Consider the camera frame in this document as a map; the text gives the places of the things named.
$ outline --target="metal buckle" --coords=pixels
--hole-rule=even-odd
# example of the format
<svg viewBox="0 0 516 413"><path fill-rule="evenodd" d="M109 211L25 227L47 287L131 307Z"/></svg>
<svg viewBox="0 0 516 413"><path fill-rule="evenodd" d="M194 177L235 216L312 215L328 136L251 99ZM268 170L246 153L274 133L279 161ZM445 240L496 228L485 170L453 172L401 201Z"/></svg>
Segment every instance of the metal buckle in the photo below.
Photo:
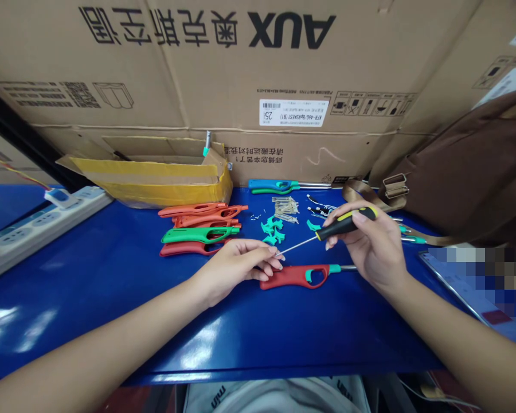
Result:
<svg viewBox="0 0 516 413"><path fill-rule="evenodd" d="M399 181L395 180L395 182L388 182L388 181L393 180L394 178L399 178L399 177L401 177L401 179ZM402 184L404 184L407 182L407 177L405 176L404 173L398 173L397 175L393 175L391 177L388 177L388 178L382 180L382 183L384 184L384 186L389 185L389 184L395 184L396 182L401 182Z"/></svg>
<svg viewBox="0 0 516 413"><path fill-rule="evenodd" d="M401 183L401 186L399 188L394 188L391 190L387 190L384 194L384 196L388 199L397 198L398 196L407 195L409 193L409 188L405 185L407 182L407 177L404 173L398 173L397 175L388 177L384 180L382 180L382 183L384 184L384 187L387 185L393 185L393 184L399 184Z"/></svg>
<svg viewBox="0 0 516 413"><path fill-rule="evenodd" d="M399 191L400 189L405 190L405 192L397 194L397 195L393 195L393 196L390 195L391 192ZM389 191L386 191L384 193L384 195L386 196L386 198L392 199L392 198L397 198L398 196L407 195L408 193L409 193L409 188L407 188L406 185L403 185L403 186L400 186L399 188L395 188L395 189L391 189Z"/></svg>

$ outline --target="hand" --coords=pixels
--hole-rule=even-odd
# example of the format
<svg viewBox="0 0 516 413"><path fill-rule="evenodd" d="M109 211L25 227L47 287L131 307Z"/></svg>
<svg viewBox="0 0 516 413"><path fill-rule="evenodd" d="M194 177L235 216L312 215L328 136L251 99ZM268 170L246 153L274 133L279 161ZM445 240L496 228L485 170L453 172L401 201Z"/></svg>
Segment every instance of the hand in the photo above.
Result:
<svg viewBox="0 0 516 413"><path fill-rule="evenodd" d="M285 257L275 256L278 252L276 247L262 241L233 239L216 252L193 278L205 289L212 307L227 297L241 281L267 281L273 275L272 268L282 269L279 260L284 261Z"/></svg>
<svg viewBox="0 0 516 413"><path fill-rule="evenodd" d="M339 206L329 214L323 224L327 226L347 212L361 207L372 207L378 212L376 220L355 211L353 222L359 229L329 237L326 249L332 248L338 240L348 247L354 265L359 273L381 294L389 293L404 284L410 277L405 267L401 246L401 232L397 223L379 207L367 201L355 201Z"/></svg>

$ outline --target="cardboard box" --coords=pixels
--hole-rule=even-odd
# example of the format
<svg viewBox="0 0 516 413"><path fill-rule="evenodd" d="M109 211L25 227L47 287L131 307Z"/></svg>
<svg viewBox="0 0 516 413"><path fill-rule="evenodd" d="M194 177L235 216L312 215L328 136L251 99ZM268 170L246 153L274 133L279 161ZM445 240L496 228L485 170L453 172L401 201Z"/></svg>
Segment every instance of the cardboard box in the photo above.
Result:
<svg viewBox="0 0 516 413"><path fill-rule="evenodd" d="M0 159L7 162L12 167L26 173L27 175L48 185L57 182L40 169L34 162L19 152L14 146L10 145L0 136ZM18 174L8 171L0 164L0 184L34 184L21 178Z"/></svg>
<svg viewBox="0 0 516 413"><path fill-rule="evenodd" d="M130 130L127 128L38 128L43 136L53 137L57 148L72 153L77 141L90 139L107 152L110 137L191 137L204 139L203 131ZM249 179L292 179L332 182L336 177L364 176L372 168L392 135L367 134L290 134L215 132L215 142L222 143L225 157L232 163L230 171L236 186L246 186Z"/></svg>
<svg viewBox="0 0 516 413"><path fill-rule="evenodd" d="M190 138L115 137L113 149L123 161L92 141L57 163L86 176L131 208L164 208L205 202L229 202L233 184L227 161L214 144L205 158L205 141Z"/></svg>
<svg viewBox="0 0 516 413"><path fill-rule="evenodd" d="M0 96L32 124L383 133L478 3L0 0Z"/></svg>
<svg viewBox="0 0 516 413"><path fill-rule="evenodd" d="M0 33L0 95L60 149L210 129L236 185L381 178L516 63L516 0L1 0Z"/></svg>
<svg viewBox="0 0 516 413"><path fill-rule="evenodd" d="M441 130L471 110L516 67L516 0L483 0L402 123L405 133Z"/></svg>

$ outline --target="aux logo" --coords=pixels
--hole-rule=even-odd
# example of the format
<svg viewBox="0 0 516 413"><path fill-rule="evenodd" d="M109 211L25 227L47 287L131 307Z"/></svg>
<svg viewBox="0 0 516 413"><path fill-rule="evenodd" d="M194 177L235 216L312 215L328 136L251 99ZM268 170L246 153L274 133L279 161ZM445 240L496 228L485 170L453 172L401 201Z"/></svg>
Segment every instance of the aux logo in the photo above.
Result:
<svg viewBox="0 0 516 413"><path fill-rule="evenodd" d="M259 41L262 42L264 47L267 48L280 48L283 42L283 26L287 20L292 21L292 40L291 49L300 48L300 35L302 34L302 18L300 15L288 11L281 13L275 19L275 31L273 33L273 43L267 33L267 28L273 21L275 13L268 13L265 19L262 21L260 15L253 11L248 12L248 16L251 18L252 24L256 29L256 35L252 39L249 47L256 47ZM306 30L306 40L308 42L309 49L319 49L321 43L325 39L325 36L329 32L331 25L333 24L336 16L329 16L327 21L314 20L311 14L303 14L304 17L304 28ZM315 30L321 30L317 39L315 38Z"/></svg>

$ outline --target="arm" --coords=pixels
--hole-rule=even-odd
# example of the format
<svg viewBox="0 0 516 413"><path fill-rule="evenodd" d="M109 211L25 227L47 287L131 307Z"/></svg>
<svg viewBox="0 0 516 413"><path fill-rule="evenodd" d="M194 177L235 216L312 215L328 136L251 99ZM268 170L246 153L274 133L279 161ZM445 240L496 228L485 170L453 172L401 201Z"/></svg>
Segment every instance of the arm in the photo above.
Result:
<svg viewBox="0 0 516 413"><path fill-rule="evenodd" d="M335 217L362 206L352 202ZM488 412L516 412L516 344L453 307L409 275L397 224L380 212L376 221L353 214L359 231L329 239L343 240L359 273L382 294L436 353L448 370Z"/></svg>
<svg viewBox="0 0 516 413"><path fill-rule="evenodd" d="M232 240L193 277L0 381L0 412L87 412L244 279L267 280L277 249Z"/></svg>

